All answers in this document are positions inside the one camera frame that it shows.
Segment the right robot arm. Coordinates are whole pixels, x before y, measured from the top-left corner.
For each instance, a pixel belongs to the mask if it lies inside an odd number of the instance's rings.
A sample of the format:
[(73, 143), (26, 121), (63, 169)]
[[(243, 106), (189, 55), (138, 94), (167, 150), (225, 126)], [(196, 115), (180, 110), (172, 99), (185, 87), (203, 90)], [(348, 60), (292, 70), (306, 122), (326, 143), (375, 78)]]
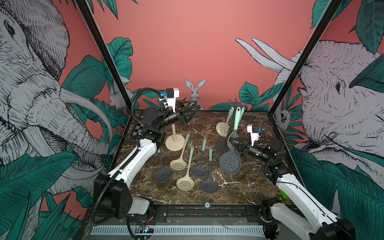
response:
[(277, 198), (264, 200), (259, 210), (259, 216), (264, 222), (281, 223), (302, 240), (356, 238), (354, 225), (348, 220), (341, 220), (324, 207), (283, 163), (283, 157), (287, 153), (283, 141), (272, 139), (264, 148), (251, 143), (249, 139), (230, 138), (230, 142), (241, 156), (263, 161), (265, 176), (283, 191), (301, 212), (295, 213)]

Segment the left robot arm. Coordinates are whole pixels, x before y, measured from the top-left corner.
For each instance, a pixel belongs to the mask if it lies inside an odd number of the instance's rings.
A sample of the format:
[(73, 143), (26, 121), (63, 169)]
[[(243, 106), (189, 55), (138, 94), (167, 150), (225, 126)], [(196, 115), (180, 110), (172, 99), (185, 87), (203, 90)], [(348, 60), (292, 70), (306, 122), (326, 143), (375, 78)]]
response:
[(166, 133), (162, 128), (180, 122), (189, 123), (200, 110), (197, 101), (179, 100), (175, 110), (159, 111), (148, 107), (142, 112), (138, 123), (145, 127), (136, 140), (132, 152), (107, 175), (100, 175), (94, 182), (95, 198), (90, 223), (97, 226), (110, 218), (123, 219), (128, 215), (146, 215), (150, 200), (135, 197), (130, 193), (130, 186), (147, 160), (164, 143)]

